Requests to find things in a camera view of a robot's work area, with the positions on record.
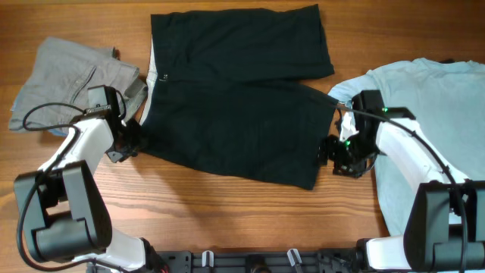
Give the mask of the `black shorts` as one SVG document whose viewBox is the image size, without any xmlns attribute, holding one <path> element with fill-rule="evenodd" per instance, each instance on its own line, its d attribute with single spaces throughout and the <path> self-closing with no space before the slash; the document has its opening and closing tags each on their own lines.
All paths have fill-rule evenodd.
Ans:
<svg viewBox="0 0 485 273">
<path fill-rule="evenodd" d="M 154 14 L 147 154 L 212 174 L 310 190 L 335 100 L 317 5 Z"/>
</svg>

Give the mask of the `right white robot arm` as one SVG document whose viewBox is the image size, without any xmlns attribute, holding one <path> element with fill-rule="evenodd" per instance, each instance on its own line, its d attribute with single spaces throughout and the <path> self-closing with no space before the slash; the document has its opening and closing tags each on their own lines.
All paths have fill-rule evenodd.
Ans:
<svg viewBox="0 0 485 273">
<path fill-rule="evenodd" d="M 415 193 L 405 232 L 361 239 L 354 271 L 438 272 L 484 268 L 484 182 L 453 167 L 407 108 L 353 112 L 357 132 L 325 138 L 318 158 L 336 175 L 359 177 L 377 155 L 390 158 Z"/>
</svg>

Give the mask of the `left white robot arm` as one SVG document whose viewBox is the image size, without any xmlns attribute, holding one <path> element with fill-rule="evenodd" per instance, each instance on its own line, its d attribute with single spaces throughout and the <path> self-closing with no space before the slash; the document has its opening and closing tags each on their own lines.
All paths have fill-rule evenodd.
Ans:
<svg viewBox="0 0 485 273">
<path fill-rule="evenodd" d="M 19 209 L 17 247 L 22 260 L 53 272 L 88 263 L 111 272 L 157 272 L 163 262 L 149 242 L 113 228 L 94 180 L 104 155 L 135 156 L 140 125 L 102 111 L 74 118 L 59 150 L 37 171 L 14 182 Z"/>
</svg>

